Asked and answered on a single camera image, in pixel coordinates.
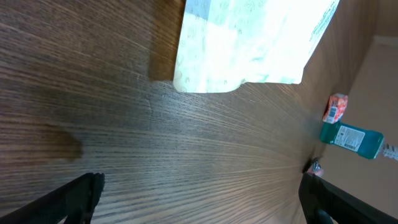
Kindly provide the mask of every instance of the white label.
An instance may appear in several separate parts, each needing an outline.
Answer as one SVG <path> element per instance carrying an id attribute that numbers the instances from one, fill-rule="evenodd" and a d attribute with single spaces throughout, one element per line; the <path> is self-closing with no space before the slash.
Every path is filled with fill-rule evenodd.
<path id="1" fill-rule="evenodd" d="M 363 137 L 365 137 L 365 133 L 362 131 L 357 131 L 346 126 L 340 126 L 335 139 L 335 144 L 345 149 L 357 152 L 362 143 Z"/>

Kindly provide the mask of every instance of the green bottle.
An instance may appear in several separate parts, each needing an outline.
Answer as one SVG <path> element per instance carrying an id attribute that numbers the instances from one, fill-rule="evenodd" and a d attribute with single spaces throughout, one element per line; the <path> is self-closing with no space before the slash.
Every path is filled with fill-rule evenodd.
<path id="1" fill-rule="evenodd" d="M 321 141 L 348 149 L 367 159 L 376 158 L 384 144 L 383 134 L 367 131 L 341 121 L 334 124 L 323 123 Z"/>

